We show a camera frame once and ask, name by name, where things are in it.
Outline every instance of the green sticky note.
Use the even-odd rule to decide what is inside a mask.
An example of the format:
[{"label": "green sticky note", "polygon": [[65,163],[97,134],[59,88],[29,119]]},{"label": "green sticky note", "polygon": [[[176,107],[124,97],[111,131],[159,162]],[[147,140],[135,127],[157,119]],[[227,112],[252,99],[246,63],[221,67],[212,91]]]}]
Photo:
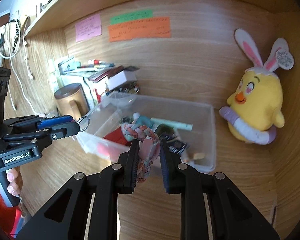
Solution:
[{"label": "green sticky note", "polygon": [[133,21],[143,18],[153,17],[152,10],[140,10],[130,13],[124,13],[117,16],[114,16],[110,19],[110,24],[123,23],[127,21]]}]

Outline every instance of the plush toy eye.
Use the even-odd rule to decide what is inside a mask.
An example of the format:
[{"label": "plush toy eye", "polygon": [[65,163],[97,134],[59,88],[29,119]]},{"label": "plush toy eye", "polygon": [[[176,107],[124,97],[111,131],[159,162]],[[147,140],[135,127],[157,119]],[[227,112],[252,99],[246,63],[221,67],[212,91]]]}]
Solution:
[{"label": "plush toy eye", "polygon": [[253,82],[249,82],[246,88],[246,93],[250,94],[252,92],[252,90],[254,89],[254,83]]},{"label": "plush toy eye", "polygon": [[238,86],[237,89],[240,89],[242,87],[242,83],[243,83],[243,80],[240,81],[239,86]]}]

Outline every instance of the transparent plastic box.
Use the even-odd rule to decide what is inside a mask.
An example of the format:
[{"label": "transparent plastic box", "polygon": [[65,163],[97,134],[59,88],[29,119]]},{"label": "transparent plastic box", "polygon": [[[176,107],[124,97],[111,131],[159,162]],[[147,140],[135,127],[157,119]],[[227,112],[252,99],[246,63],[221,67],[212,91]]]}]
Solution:
[{"label": "transparent plastic box", "polygon": [[[189,144],[181,159],[187,160],[200,172],[207,173],[215,169],[215,119],[213,107],[208,104],[114,92],[87,114],[90,125],[77,135],[78,142],[86,153],[117,162],[119,155],[128,151],[129,147],[103,137],[118,128],[123,117],[136,112],[149,118],[191,124],[192,130],[175,129],[182,141]],[[88,119],[85,118],[80,126],[87,125]],[[204,153],[205,157],[192,161],[195,153]]]}]

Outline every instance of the yellow plush chick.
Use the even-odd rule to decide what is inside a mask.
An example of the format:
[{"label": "yellow plush chick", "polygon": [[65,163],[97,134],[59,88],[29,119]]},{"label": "yellow plush chick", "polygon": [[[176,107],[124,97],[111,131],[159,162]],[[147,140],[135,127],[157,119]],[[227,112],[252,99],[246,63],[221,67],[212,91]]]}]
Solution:
[{"label": "yellow plush chick", "polygon": [[245,71],[237,90],[227,99],[230,107],[222,107],[220,115],[228,121],[229,130],[237,139],[262,145],[271,143],[276,136],[275,126],[284,126],[282,87],[273,71],[279,66],[292,68],[293,57],[286,40],[279,38],[263,64],[255,42],[246,31],[236,30],[234,38],[254,67]]}]

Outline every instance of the pink inner ear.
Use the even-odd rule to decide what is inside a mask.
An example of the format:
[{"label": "pink inner ear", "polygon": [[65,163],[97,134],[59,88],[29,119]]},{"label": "pink inner ear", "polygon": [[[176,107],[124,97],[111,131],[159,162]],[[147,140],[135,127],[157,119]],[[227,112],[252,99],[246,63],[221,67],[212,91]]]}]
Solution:
[{"label": "pink inner ear", "polygon": [[256,54],[253,52],[253,50],[249,46],[249,44],[245,41],[243,42],[243,48],[244,48],[245,53],[253,59],[253,63],[258,67],[262,67],[260,60],[258,59]]},{"label": "pink inner ear", "polygon": [[277,53],[277,51],[278,51],[279,49],[281,49],[281,47],[278,48],[278,49],[275,51],[273,58],[267,63],[267,65],[264,66],[264,68],[265,68],[266,70],[270,70],[270,68],[276,63],[276,60],[275,60],[275,54]]}]

